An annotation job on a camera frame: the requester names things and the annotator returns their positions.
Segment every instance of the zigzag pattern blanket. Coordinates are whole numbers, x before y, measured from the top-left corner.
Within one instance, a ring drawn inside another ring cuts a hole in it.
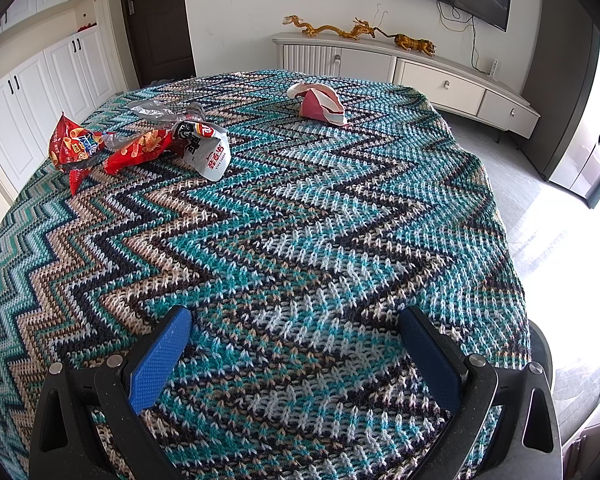
[[[114,98],[84,124],[131,134],[151,125],[130,100],[201,102],[231,138],[217,183],[164,155],[94,170],[74,198],[47,162],[20,193],[0,226],[0,460],[13,478],[27,477],[49,365],[125,352],[174,304],[195,329],[142,416],[200,480],[407,476],[448,414],[403,350],[405,306],[466,353],[528,362],[522,286],[480,160],[413,89],[304,77],[339,92],[350,122],[331,127],[298,117],[286,89],[300,80],[179,81]]]

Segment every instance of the brown door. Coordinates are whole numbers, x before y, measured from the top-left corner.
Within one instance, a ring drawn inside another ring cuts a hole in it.
[[[184,0],[122,0],[141,86],[195,75]]]

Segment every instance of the red snack bag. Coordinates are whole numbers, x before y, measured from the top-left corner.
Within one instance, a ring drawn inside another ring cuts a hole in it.
[[[104,171],[115,174],[126,166],[134,166],[158,158],[173,140],[170,130],[151,130],[130,142],[104,161]]]
[[[72,195],[78,192],[90,167],[101,160],[103,147],[101,134],[82,128],[62,114],[49,141],[49,158],[56,169],[68,171]]]

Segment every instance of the power cord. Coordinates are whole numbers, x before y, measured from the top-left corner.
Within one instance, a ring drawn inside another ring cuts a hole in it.
[[[480,70],[477,67],[478,61],[480,60],[480,53],[478,52],[478,49],[475,48],[475,16],[472,14],[469,14],[469,17],[466,20],[461,20],[461,15],[460,15],[460,11],[457,10],[454,6],[451,6],[451,15],[453,16],[452,18],[447,18],[444,14],[444,12],[442,12],[442,5],[440,5],[440,1],[436,1],[437,4],[437,10],[439,10],[440,12],[440,23],[442,23],[442,25],[446,28],[446,30],[450,30],[451,32],[464,32],[467,28],[471,27],[474,30],[474,47],[471,50],[471,66],[477,70],[480,73],[489,75],[488,72],[484,72],[483,70]],[[454,28],[449,28],[447,27],[445,21],[448,22],[455,22],[455,23],[466,23],[467,25],[462,29],[462,30],[455,30]]]

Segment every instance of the blue gripper pad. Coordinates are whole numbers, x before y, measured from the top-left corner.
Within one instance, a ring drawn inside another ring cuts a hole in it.
[[[455,415],[462,404],[462,383],[435,339],[410,308],[400,311],[402,344],[422,374],[435,402]]]
[[[155,404],[191,335],[191,313],[182,308],[131,374],[129,402],[136,415]]]

